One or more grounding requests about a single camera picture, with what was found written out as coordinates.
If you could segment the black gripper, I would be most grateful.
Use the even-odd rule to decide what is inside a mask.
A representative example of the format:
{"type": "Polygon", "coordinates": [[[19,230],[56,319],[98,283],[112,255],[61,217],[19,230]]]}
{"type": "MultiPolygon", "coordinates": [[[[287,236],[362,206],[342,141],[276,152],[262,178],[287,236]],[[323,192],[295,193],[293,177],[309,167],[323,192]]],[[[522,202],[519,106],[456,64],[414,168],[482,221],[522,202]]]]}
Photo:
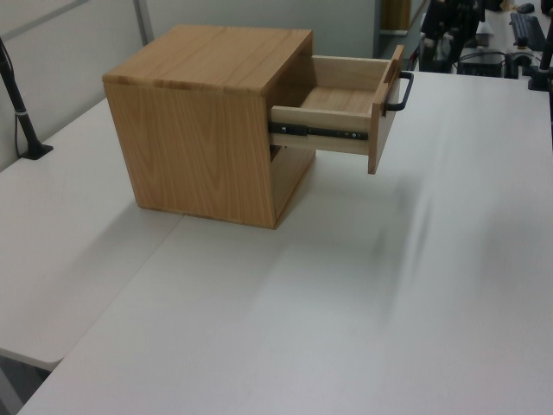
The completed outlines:
{"type": "Polygon", "coordinates": [[[431,1],[430,23],[422,26],[422,49],[420,68],[432,70],[437,49],[437,38],[447,34],[447,64],[452,66],[461,56],[465,38],[475,36],[480,22],[479,1],[431,1]],[[458,30],[461,35],[453,35],[458,30]]]}

